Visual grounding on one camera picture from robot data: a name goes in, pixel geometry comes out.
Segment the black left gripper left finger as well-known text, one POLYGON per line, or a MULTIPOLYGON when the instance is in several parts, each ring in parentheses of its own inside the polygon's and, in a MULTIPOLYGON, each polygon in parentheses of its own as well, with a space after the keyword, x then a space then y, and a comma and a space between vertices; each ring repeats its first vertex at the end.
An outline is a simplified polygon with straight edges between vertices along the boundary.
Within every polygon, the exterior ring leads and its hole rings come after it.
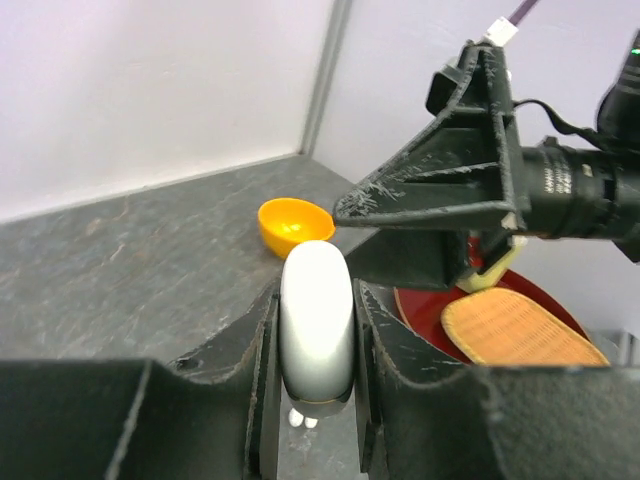
POLYGON ((5 479, 273 479, 279 286, 169 364, 5 360, 5 479))

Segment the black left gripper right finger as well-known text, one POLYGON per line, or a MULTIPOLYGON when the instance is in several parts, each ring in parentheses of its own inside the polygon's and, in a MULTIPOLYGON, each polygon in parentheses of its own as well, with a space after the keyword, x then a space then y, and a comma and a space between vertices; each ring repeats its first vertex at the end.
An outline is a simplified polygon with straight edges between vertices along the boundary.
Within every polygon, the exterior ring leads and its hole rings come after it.
POLYGON ((353 286, 361 470, 372 479, 635 479, 639 372, 466 365, 353 286))

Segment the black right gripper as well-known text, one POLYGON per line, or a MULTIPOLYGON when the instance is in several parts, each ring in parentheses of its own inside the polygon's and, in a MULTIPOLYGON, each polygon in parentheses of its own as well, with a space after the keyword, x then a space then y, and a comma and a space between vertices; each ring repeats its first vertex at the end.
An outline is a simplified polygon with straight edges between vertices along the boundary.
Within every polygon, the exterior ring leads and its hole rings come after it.
POLYGON ((426 105, 433 120, 336 201, 337 225, 525 229, 609 240, 639 258, 639 154, 552 137, 522 150, 503 48, 467 43, 434 75, 426 105))

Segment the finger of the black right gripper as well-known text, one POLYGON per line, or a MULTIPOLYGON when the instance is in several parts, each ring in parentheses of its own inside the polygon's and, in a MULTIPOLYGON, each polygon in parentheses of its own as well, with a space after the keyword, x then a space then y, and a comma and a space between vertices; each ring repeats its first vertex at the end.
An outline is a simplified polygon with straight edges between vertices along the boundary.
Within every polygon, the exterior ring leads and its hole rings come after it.
POLYGON ((468 234, 378 230, 346 255, 351 276, 378 285, 448 291, 468 271, 468 234))

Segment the white earbud charging case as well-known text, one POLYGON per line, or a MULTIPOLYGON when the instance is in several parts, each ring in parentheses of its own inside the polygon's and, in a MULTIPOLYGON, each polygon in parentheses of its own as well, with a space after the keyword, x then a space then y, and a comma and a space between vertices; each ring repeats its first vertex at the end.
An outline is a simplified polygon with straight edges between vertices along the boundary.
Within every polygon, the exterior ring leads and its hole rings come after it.
POLYGON ((294 247, 279 303, 279 359, 291 408, 318 421, 339 413, 355 368, 354 299, 341 251, 320 240, 294 247))

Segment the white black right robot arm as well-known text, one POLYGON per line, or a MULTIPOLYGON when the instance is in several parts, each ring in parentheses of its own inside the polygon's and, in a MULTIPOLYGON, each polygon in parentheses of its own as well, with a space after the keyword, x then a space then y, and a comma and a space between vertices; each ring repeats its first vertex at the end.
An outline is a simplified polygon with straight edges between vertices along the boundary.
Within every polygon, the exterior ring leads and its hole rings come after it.
POLYGON ((340 227, 371 235, 346 262, 354 278, 431 291, 484 273, 517 236, 599 239, 639 259, 639 53, 631 47, 595 128, 557 113, 561 135, 521 144, 501 47, 469 42, 433 76, 432 121, 337 200, 340 227))

